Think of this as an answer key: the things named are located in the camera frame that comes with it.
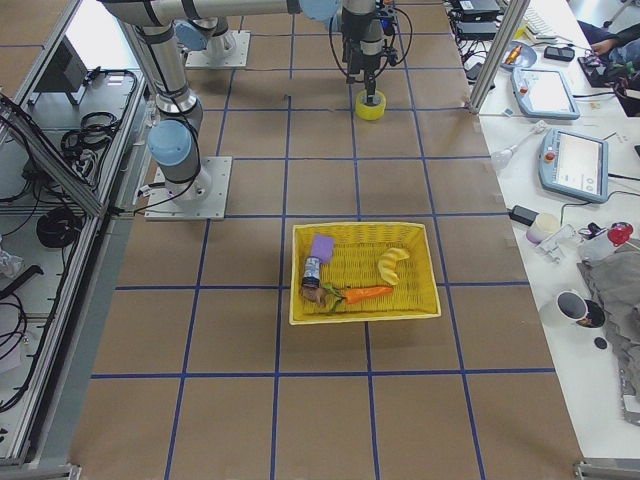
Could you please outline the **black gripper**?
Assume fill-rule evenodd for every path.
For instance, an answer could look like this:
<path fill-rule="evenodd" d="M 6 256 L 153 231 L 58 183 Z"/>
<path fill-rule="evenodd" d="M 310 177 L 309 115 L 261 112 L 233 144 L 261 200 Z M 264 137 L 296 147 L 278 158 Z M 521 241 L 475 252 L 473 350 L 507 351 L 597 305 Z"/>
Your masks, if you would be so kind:
<path fill-rule="evenodd" d="M 400 62 L 397 49 L 392 42 L 382 41 L 379 51 L 367 54 L 360 42 L 344 39 L 341 62 L 346 67 L 344 73 L 347 83 L 364 83 L 365 104 L 375 104 L 376 79 L 388 66 L 395 66 Z"/>

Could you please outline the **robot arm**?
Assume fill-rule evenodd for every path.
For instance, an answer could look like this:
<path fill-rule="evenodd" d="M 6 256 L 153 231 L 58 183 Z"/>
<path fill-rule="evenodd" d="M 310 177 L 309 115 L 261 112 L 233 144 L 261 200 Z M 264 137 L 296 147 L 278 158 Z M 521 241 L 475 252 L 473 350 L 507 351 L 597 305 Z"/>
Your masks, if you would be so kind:
<path fill-rule="evenodd" d="M 334 61 L 348 84 L 361 83 L 364 90 L 356 106 L 367 111 L 383 110 L 384 95 L 376 88 L 376 79 L 387 65 L 400 60 L 394 48 L 396 10 L 383 1 L 297 1 L 299 10 L 309 19 L 322 22 L 329 34 L 342 35 L 342 56 Z M 179 43 L 189 61 L 196 59 L 203 68 L 217 68 L 225 60 L 243 52 L 237 43 L 247 32 L 229 30 L 223 15 L 200 14 L 176 22 Z"/>
<path fill-rule="evenodd" d="M 156 89 L 156 105 L 169 116 L 199 110 L 178 52 L 174 22 L 216 17 L 302 13 L 316 21 L 332 18 L 339 1 L 104 1 L 104 8 L 135 34 L 145 78 Z"/>

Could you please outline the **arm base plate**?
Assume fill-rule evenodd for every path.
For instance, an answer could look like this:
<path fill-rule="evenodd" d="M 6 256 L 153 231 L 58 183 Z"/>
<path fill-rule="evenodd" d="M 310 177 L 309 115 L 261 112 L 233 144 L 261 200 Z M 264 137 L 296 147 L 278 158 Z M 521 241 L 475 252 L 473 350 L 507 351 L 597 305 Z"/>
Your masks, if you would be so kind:
<path fill-rule="evenodd" d="M 190 51 L 186 68 L 190 70 L 243 69 L 247 66 L 251 33 L 229 30 L 209 39 L 204 50 Z"/>
<path fill-rule="evenodd" d="M 149 196 L 150 208 L 143 211 L 144 217 L 151 221 L 191 221 L 225 218 L 228 190 L 232 172 L 230 156 L 208 156 L 201 160 L 201 172 L 194 184 L 182 196 L 177 186 L 169 183 L 154 189 Z"/>

